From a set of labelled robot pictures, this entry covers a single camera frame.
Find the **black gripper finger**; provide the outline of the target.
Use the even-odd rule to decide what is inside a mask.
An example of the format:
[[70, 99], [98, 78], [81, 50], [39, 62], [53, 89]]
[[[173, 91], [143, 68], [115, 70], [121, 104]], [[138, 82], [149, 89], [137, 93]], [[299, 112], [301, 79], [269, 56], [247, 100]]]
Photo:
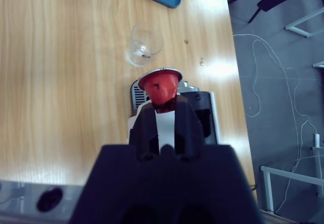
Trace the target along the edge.
[[137, 113], [136, 120], [130, 129], [129, 145], [136, 148], [137, 158], [154, 158], [159, 155], [155, 108], [149, 102], [143, 105]]
[[176, 97], [175, 152], [180, 157], [198, 157], [204, 144], [204, 132], [195, 111], [184, 96]]

